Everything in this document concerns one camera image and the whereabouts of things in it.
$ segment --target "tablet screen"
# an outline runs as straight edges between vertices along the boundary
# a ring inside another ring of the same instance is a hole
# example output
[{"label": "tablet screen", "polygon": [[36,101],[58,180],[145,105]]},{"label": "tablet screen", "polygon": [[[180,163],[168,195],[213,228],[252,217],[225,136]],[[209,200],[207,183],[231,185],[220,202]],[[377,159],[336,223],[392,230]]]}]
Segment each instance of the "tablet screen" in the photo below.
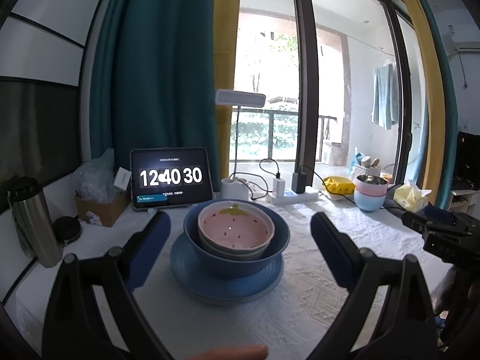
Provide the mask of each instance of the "tablet screen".
[{"label": "tablet screen", "polygon": [[137,209],[212,200],[207,152],[203,148],[138,149],[130,153],[131,194]]}]

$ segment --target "light blue towel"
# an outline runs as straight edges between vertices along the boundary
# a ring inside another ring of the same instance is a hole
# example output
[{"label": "light blue towel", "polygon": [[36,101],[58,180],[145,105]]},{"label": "light blue towel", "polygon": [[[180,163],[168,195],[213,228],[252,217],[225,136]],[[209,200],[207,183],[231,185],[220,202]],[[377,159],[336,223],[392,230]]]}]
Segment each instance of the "light blue towel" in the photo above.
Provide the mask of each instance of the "light blue towel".
[{"label": "light blue towel", "polygon": [[398,77],[392,64],[373,71],[373,111],[371,121],[391,130],[399,121]]}]

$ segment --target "human hand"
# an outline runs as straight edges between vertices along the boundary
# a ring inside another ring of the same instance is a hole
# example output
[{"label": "human hand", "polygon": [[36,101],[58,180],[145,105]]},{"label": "human hand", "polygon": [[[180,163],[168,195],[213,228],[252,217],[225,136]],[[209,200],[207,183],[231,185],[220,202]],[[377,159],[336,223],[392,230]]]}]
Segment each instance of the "human hand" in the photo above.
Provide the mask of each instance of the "human hand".
[{"label": "human hand", "polygon": [[187,360],[265,360],[267,356],[266,345],[251,345],[212,349]]}]

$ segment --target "white card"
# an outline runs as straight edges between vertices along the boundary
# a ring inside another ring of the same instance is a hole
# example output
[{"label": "white card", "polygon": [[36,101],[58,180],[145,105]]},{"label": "white card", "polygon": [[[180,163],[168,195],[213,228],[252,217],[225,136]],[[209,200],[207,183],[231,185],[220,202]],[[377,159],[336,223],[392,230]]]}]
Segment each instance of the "white card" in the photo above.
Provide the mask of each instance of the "white card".
[{"label": "white card", "polygon": [[128,188],[128,183],[131,179],[131,171],[118,168],[117,175],[115,176],[115,180],[113,181],[113,185],[120,188],[123,191],[126,191]]}]

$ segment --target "blue bowl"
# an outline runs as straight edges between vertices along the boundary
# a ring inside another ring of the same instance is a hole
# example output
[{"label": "blue bowl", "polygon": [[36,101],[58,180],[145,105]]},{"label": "blue bowl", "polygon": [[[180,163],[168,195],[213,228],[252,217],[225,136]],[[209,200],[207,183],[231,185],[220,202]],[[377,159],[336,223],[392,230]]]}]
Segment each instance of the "blue bowl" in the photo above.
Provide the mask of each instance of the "blue bowl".
[{"label": "blue bowl", "polygon": [[385,195],[383,196],[368,196],[357,190],[353,192],[353,200],[357,207],[365,212],[374,212],[383,206],[385,203]]},{"label": "blue bowl", "polygon": [[212,275],[224,279],[246,278],[247,276],[255,275],[285,250],[290,241],[289,227],[282,217],[276,212],[273,212],[269,208],[263,207],[260,204],[248,202],[249,204],[258,207],[267,213],[270,218],[272,218],[273,224],[275,225],[275,234],[267,249],[265,249],[265,252],[260,259],[255,259],[252,261],[233,261],[214,256],[213,254],[210,254],[202,249],[200,237],[198,235],[197,218],[198,214],[200,214],[200,211],[204,207],[211,203],[219,202],[220,200],[225,199],[210,200],[192,207],[188,211],[187,215],[185,216],[185,220],[183,221],[183,231],[185,232],[188,240],[191,242],[193,250],[200,259],[203,268],[205,268]]}]

